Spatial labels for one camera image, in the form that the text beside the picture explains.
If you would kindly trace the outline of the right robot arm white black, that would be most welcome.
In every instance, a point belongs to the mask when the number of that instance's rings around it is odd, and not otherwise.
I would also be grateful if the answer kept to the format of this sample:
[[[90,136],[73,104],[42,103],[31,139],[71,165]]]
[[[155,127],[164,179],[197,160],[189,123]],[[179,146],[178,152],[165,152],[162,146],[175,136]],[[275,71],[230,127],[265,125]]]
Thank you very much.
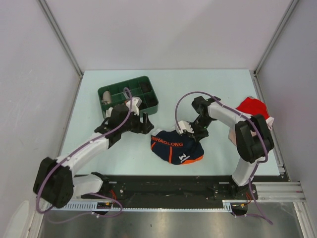
[[[229,195],[240,199],[246,194],[245,185],[249,184],[258,165],[268,161],[268,153],[274,148],[274,142],[263,115],[247,115],[237,109],[222,104],[218,98],[195,98],[192,107],[198,117],[189,123],[187,134],[197,142],[208,137],[208,127],[212,121],[219,121],[234,131],[236,148],[240,156],[238,165],[232,174],[234,183],[229,185]]]

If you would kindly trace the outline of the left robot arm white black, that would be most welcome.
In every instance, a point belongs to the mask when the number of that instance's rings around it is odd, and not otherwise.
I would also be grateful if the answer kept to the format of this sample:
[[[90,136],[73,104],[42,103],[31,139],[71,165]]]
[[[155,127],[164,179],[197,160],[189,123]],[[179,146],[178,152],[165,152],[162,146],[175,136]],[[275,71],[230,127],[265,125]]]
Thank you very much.
[[[105,176],[97,172],[77,177],[77,172],[94,157],[117,143],[123,133],[148,134],[154,125],[147,113],[136,106],[116,105],[106,112],[102,124],[87,142],[68,155],[44,158],[39,166],[33,192],[56,208],[64,207],[72,198],[93,193],[98,198],[109,194]]]

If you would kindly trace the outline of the navy orange underwear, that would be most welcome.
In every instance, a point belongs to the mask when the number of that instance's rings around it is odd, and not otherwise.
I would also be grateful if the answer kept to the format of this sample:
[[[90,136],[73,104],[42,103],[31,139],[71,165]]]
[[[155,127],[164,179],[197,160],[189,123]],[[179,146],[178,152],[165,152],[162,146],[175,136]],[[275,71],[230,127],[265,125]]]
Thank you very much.
[[[151,135],[151,151],[173,165],[186,165],[204,157],[201,143],[176,130],[156,130]]]

